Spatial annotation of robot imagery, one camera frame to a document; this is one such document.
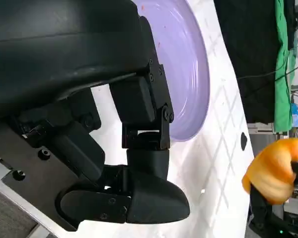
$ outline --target orange toy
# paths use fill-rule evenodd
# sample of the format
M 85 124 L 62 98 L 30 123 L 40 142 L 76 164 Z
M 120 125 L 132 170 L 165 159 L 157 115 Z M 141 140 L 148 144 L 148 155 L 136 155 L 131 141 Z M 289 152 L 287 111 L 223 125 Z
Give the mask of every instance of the orange toy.
M 247 169 L 242 184 L 250 193 L 250 184 L 271 204 L 282 204 L 292 195 L 296 174 L 291 161 L 298 162 L 298 138 L 282 139 L 260 152 Z

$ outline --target black cable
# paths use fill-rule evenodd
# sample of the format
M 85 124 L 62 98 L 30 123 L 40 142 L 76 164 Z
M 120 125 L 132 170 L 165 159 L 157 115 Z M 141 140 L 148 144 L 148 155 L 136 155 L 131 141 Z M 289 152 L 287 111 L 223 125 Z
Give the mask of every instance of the black cable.
M 277 71 L 279 71 L 280 69 L 282 69 L 286 62 L 288 60 L 288 57 L 286 58 L 286 60 L 284 61 L 283 65 L 281 67 L 279 67 L 278 69 L 272 71 L 272 72 L 269 72 L 269 73 L 265 73 L 265 74 L 259 74 L 259 75 L 249 75 L 249 76 L 243 76 L 243 77 L 239 77 L 237 78 L 237 80 L 240 80 L 240 79 L 244 79 L 244 78 L 259 78 L 259 77 L 265 77 L 265 76 L 268 76 L 268 75 L 271 75 L 273 73 L 276 73 Z
M 247 96 L 242 97 L 242 99 L 248 98 L 249 96 L 253 95 L 253 94 L 256 93 L 257 91 L 259 91 L 259 90 L 261 90 L 262 88 L 266 87 L 267 85 L 269 85 L 269 84 L 271 84 L 271 83 L 275 83 L 275 82 L 277 82 L 277 81 L 280 80 L 280 79 L 283 79 L 283 78 L 286 77 L 288 74 L 290 74 L 290 73 L 296 71 L 297 69 L 298 69 L 298 67 L 294 68 L 293 70 L 289 71 L 288 73 L 285 73 L 285 75 L 280 76 L 279 78 L 277 78 L 277 79 L 275 79 L 275 80 L 271 80 L 271 82 L 268 82 L 268 83 L 266 83 L 265 85 L 263 85 L 263 86 L 257 88 L 256 90 L 254 90 L 253 92 L 251 92 L 251 93 L 248 94 Z
M 278 70 L 282 69 L 282 68 L 285 66 L 287 60 L 288 60 L 288 57 L 286 58 L 286 60 L 284 61 L 284 63 L 283 63 L 282 66 L 280 66 L 278 69 L 276 69 L 276 70 L 274 70 L 274 71 L 272 71 L 272 72 L 265 73 L 265 74 L 259 74 L 259 75 L 243 76 L 243 77 L 239 77 L 239 78 L 237 78 L 237 80 L 244 79 L 244 78 L 259 78 L 259 77 L 265 77 L 265 76 L 271 75 L 271 74 L 273 74 L 273 73 L 276 73 Z

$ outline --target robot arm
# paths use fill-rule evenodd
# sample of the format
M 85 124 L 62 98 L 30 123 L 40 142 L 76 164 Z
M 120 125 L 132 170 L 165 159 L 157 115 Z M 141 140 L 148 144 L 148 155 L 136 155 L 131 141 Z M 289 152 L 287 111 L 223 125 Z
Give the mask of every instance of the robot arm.
M 173 108 L 137 7 L 1 0 L 0 24 L 0 158 L 11 169 L 2 181 L 68 231 L 84 220 L 188 217 L 185 194 L 166 180 Z M 128 165 L 105 165 L 89 135 L 101 127 L 90 87 L 103 84 L 122 122 Z

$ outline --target table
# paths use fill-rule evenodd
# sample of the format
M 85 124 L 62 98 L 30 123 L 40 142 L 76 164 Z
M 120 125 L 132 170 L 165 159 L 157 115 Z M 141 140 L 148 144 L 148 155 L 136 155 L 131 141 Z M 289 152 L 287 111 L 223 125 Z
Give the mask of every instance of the table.
M 188 142 L 171 143 L 168 180 L 186 193 L 191 215 L 164 225 L 81 223 L 68 233 L 0 181 L 0 191 L 60 238 L 243 238 L 249 195 L 241 179 L 253 160 L 253 152 L 237 80 L 228 57 L 212 0 L 188 0 L 199 22 L 209 58 L 211 98 L 202 130 Z M 121 123 L 108 86 L 93 89 L 102 128 L 93 138 L 106 152 L 107 164 L 125 164 L 121 149 Z M 241 149 L 244 132 L 248 143 Z M 0 164 L 0 179 L 7 170 Z

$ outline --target green cloth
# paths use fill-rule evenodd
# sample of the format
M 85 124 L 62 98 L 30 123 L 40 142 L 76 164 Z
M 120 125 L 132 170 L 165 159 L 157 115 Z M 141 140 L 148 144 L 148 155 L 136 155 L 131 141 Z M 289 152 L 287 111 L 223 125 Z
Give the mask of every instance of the green cloth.
M 294 50 L 294 49 L 292 49 L 292 50 L 289 52 L 288 62 L 289 62 L 289 65 L 288 65 L 288 72 L 292 71 L 292 72 L 289 74 L 289 77 L 290 77 L 290 83 L 292 84 L 293 81 L 294 81 L 294 78 L 295 78 L 295 71 L 293 71 L 293 70 L 295 69 L 295 66 L 296 66 L 296 56 L 295 56 L 295 50 Z
M 293 124 L 291 99 L 287 80 L 285 78 L 287 61 L 290 53 L 288 51 L 288 35 L 286 18 L 284 15 L 284 1 L 275 0 L 275 5 L 277 30 L 281 47 L 276 62 L 274 129 L 276 132 L 283 132 L 289 131 Z

